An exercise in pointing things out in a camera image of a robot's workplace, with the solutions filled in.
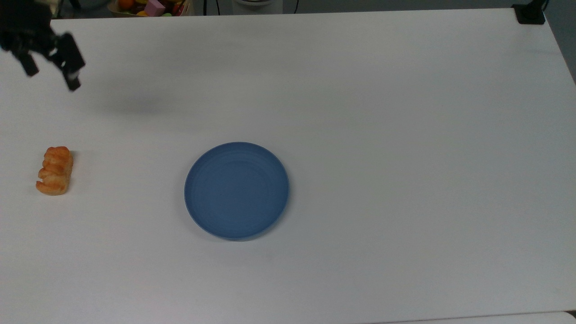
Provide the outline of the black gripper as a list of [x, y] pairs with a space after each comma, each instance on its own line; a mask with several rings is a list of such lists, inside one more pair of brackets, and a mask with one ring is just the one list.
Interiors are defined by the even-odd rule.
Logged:
[[[21, 40], [26, 50], [48, 55], [48, 60], [62, 73], [68, 90], [74, 92], [81, 86], [79, 76], [85, 61], [72, 34], [56, 35], [52, 30], [53, 6], [51, 0], [2, 0], [1, 49], [10, 51], [15, 41]], [[27, 76], [39, 72], [28, 51], [15, 50], [13, 55]]]

